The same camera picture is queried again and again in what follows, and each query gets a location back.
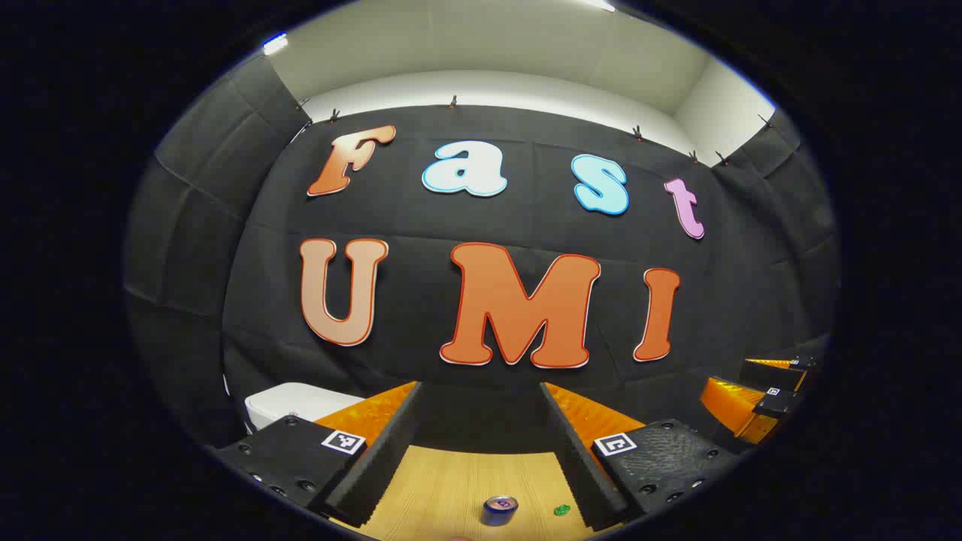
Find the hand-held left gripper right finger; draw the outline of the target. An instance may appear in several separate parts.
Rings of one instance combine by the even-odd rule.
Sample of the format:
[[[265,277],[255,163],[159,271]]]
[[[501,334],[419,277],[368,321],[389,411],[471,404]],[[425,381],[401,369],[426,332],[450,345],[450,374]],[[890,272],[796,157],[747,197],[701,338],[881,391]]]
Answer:
[[[741,461],[684,422],[643,424],[547,382],[539,392],[557,440],[556,458],[584,523],[594,531],[679,506]]]

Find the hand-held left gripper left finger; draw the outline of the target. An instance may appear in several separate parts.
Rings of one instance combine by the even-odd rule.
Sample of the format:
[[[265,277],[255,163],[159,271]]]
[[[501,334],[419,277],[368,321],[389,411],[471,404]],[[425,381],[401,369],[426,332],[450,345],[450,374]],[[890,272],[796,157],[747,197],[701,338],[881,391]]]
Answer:
[[[418,430],[422,390],[409,382],[319,420],[286,415],[213,456],[293,506],[361,527]]]

